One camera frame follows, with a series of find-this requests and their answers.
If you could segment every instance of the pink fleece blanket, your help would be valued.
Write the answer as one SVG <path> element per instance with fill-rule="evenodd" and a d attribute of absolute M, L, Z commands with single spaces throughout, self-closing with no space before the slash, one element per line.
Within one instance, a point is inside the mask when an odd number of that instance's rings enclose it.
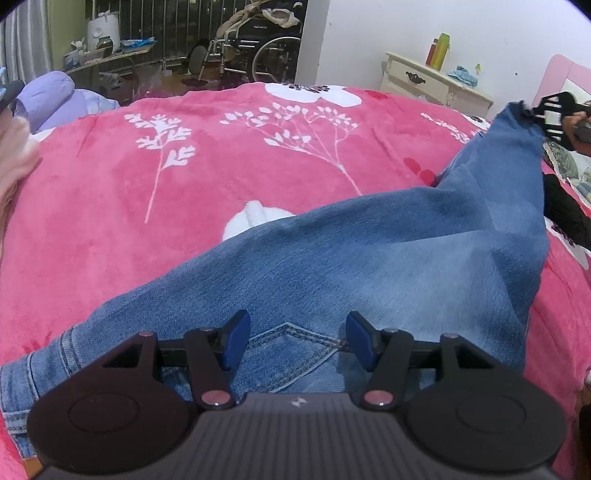
<path fill-rule="evenodd" d="M 486 122 L 382 93 L 251 84 L 146 99 L 57 128 L 10 221 L 0 364 L 104 301 L 260 223 L 429 185 Z M 574 420 L 589 366 L 589 273 L 553 234 L 531 311 L 527 376 Z M 21 480 L 0 427 L 0 478 Z M 555 468 L 573 473 L 569 439 Z"/>

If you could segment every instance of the drawer handle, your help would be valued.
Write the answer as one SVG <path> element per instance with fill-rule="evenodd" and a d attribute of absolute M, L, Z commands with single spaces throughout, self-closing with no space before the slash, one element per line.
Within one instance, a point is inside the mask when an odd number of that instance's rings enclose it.
<path fill-rule="evenodd" d="M 421 85 L 422 83 L 426 83 L 426 80 L 422 79 L 416 73 L 406 72 L 406 74 L 408 75 L 408 79 L 417 85 Z"/>

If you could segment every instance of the white nightstand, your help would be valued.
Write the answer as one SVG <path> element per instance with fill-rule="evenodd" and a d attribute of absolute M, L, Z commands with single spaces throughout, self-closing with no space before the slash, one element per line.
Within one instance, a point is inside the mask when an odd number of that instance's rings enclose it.
<path fill-rule="evenodd" d="M 477 89 L 449 78 L 442 72 L 386 52 L 388 65 L 380 92 L 411 98 L 424 95 L 429 102 L 458 110 L 466 115 L 486 117 L 492 100 Z"/>

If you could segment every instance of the person's hand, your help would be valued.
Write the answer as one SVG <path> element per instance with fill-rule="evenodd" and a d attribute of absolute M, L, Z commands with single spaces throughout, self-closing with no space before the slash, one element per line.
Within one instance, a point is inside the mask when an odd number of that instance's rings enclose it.
<path fill-rule="evenodd" d="M 564 128 L 564 132 L 568 135 L 574 149 L 582 155 L 591 157 L 591 144 L 581 142 L 574 136 L 574 129 L 586 118 L 587 114 L 585 112 L 575 112 L 572 116 L 565 116 L 562 120 L 562 128 Z"/>

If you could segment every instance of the green bottle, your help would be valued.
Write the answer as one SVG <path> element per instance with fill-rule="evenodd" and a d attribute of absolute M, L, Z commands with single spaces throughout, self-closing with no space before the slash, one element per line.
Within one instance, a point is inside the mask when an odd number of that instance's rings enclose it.
<path fill-rule="evenodd" d="M 431 61 L 431 68 L 435 70 L 441 70 L 443 66 L 443 60 L 445 60 L 445 55 L 447 54 L 447 50 L 449 49 L 449 35 L 446 33 L 442 33 L 437 40 L 437 47 L 435 47 L 435 53 L 433 54 L 433 59 Z"/>

